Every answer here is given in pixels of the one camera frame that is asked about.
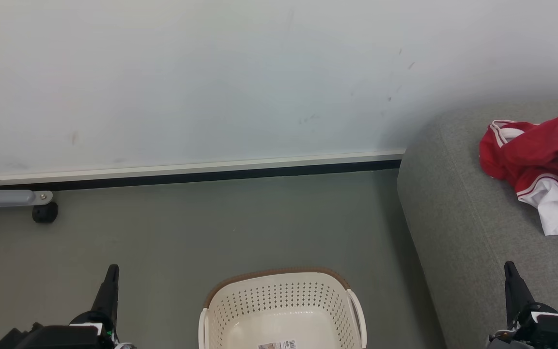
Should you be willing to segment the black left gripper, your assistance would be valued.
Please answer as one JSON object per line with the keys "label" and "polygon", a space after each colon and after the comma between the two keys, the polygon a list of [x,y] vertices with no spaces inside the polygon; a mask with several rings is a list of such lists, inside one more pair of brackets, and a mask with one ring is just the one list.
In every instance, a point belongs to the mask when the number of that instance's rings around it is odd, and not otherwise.
{"label": "black left gripper", "polygon": [[115,323],[118,311],[118,278],[120,268],[111,264],[100,285],[91,311],[84,312],[69,323],[75,328],[93,328],[95,336],[89,349],[135,349],[130,342],[120,342]]}

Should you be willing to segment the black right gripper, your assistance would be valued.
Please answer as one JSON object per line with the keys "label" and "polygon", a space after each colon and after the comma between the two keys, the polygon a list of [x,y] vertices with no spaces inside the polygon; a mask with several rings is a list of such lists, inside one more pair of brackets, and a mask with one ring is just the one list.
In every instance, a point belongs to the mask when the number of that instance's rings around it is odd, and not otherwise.
{"label": "black right gripper", "polygon": [[525,281],[513,261],[506,261],[505,305],[507,329],[496,331],[488,338],[488,349],[544,349],[544,340],[538,339],[538,318],[558,316],[558,312],[545,303],[535,303]]}

